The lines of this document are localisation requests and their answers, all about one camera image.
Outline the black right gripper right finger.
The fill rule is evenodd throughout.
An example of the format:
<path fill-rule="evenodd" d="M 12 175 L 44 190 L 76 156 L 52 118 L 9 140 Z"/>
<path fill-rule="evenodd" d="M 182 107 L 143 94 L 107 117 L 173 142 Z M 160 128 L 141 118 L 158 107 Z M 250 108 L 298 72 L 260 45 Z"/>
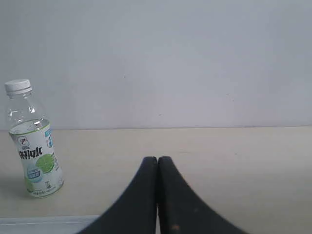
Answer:
<path fill-rule="evenodd" d="M 169 156 L 158 160 L 158 216 L 162 234 L 244 234 L 211 209 L 187 184 Z"/>

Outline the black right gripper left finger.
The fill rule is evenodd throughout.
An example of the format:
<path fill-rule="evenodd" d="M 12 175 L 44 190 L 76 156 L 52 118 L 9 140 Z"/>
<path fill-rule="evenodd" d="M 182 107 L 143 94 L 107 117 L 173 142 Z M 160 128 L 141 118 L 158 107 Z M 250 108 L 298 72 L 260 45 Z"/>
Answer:
<path fill-rule="evenodd" d="M 154 234 L 156 232 L 157 159 L 145 157 L 116 202 L 81 234 Z"/>

